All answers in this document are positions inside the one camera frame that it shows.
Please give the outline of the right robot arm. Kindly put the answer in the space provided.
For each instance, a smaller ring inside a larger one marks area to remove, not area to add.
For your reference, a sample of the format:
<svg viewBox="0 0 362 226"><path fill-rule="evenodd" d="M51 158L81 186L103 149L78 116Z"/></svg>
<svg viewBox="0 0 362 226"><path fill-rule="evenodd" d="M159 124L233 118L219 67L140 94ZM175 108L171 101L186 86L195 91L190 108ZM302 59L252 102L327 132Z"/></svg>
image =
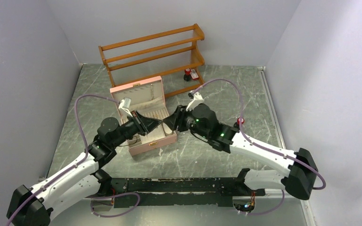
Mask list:
<svg viewBox="0 0 362 226"><path fill-rule="evenodd" d="M270 171L243 172L235 183L241 195L258 189L279 189L300 200L308 200L315 189L318 168L308 150L278 148L251 138L240 129L219 122L215 112L205 104L199 104L192 111L179 105L163 122L173 131L188 130L205 138L215 150L247 156L271 168Z"/></svg>

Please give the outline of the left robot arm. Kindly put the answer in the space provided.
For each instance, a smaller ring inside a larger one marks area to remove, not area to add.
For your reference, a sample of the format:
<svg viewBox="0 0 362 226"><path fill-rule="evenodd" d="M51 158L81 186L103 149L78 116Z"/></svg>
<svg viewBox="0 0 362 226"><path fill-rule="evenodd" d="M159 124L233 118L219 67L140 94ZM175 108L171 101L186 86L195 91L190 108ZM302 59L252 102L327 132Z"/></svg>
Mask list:
<svg viewBox="0 0 362 226"><path fill-rule="evenodd" d="M147 135L162 121L133 111L120 124L114 117L105 118L93 142L74 161L51 177L32 187L21 185L12 195L8 225L47 226L59 214L91 195L107 195L111 177L102 170L116 156L116 147L139 134Z"/></svg>

